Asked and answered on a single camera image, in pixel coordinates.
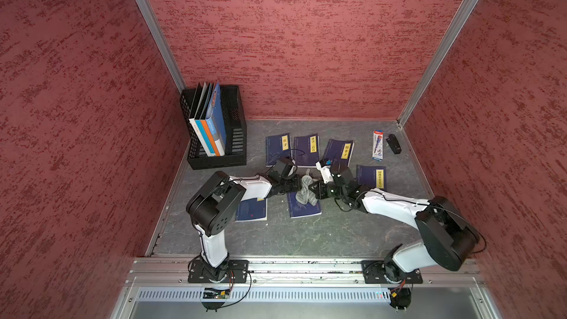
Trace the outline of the grey fluffy cleaning cloth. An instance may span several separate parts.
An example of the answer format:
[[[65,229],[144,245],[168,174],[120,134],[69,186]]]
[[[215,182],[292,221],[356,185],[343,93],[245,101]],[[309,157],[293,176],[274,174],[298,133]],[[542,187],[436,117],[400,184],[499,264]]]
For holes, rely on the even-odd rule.
[[[318,203],[317,196],[309,187],[314,183],[313,178],[305,174],[301,177],[301,189],[296,193],[296,200],[301,205],[316,206]]]

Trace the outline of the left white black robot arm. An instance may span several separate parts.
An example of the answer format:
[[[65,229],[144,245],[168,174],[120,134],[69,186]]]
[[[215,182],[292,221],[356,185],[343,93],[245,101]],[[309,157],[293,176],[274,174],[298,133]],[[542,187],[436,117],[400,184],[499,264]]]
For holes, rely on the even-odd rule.
[[[222,283],[233,280],[224,230],[235,216],[241,201],[267,199],[300,189],[300,177],[295,173],[282,176],[270,171],[254,177],[234,177],[223,171],[215,172],[186,206],[201,244],[196,264],[189,267],[189,282],[204,280]]]

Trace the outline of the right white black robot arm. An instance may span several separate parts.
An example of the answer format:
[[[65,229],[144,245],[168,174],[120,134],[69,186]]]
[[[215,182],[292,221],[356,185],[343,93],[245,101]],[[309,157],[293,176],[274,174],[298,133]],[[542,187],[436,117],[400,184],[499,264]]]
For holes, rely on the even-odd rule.
[[[397,245],[388,255],[363,268],[366,275],[401,284],[423,267],[438,265],[460,270],[475,252],[481,234],[446,198],[414,199],[361,185],[345,165],[316,164],[322,179],[309,188],[320,199],[332,198],[349,211],[360,211],[397,220],[419,231],[420,240]]]

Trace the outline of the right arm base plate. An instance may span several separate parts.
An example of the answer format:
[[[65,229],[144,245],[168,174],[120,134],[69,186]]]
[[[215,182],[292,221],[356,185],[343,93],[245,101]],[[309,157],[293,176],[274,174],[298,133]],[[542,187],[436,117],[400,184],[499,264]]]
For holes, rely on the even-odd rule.
[[[398,286],[405,281],[406,284],[422,284],[423,278],[419,270],[405,273],[394,262],[389,261],[361,261],[362,273],[366,284],[387,284]]]

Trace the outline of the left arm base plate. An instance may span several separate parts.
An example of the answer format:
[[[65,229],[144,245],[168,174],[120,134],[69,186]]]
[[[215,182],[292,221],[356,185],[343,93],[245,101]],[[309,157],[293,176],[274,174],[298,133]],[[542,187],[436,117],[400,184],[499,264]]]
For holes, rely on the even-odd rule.
[[[225,260],[212,267],[203,258],[195,258],[188,265],[189,284],[244,284],[248,281],[247,260]]]

